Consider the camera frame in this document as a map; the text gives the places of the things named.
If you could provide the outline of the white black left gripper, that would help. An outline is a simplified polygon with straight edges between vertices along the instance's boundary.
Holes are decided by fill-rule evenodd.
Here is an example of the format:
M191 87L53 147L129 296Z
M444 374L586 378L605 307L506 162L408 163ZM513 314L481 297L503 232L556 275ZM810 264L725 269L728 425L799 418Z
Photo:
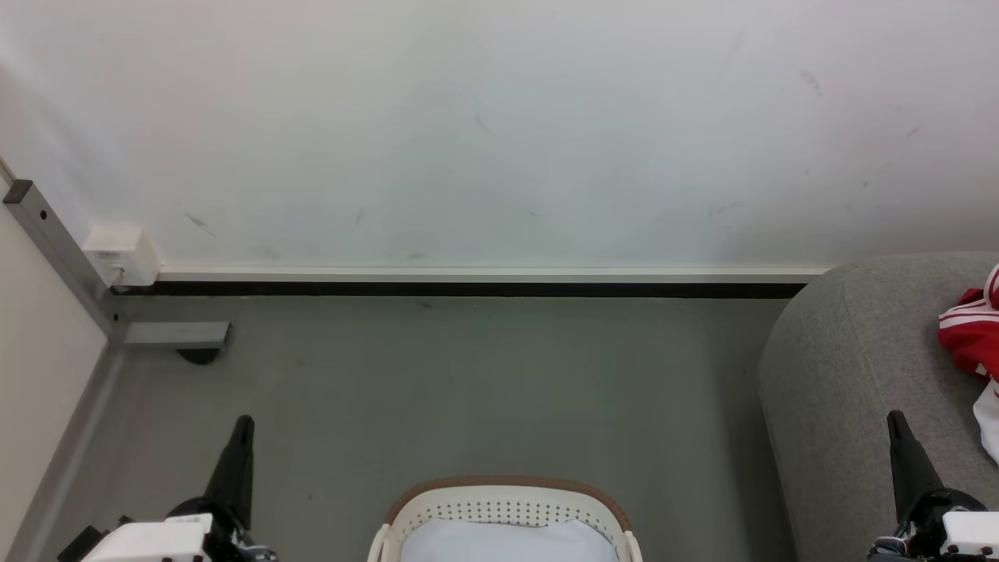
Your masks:
M254 419L240 416L204 491L161 521L122 517L113 530L86 527L59 561L278 561L252 526Z

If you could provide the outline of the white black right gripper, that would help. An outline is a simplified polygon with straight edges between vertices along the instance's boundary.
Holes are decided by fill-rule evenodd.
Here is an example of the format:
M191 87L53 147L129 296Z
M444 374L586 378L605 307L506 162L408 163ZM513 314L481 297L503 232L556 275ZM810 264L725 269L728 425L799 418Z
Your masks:
M886 417L897 529L867 561L996 561L998 512L942 481L902 411Z

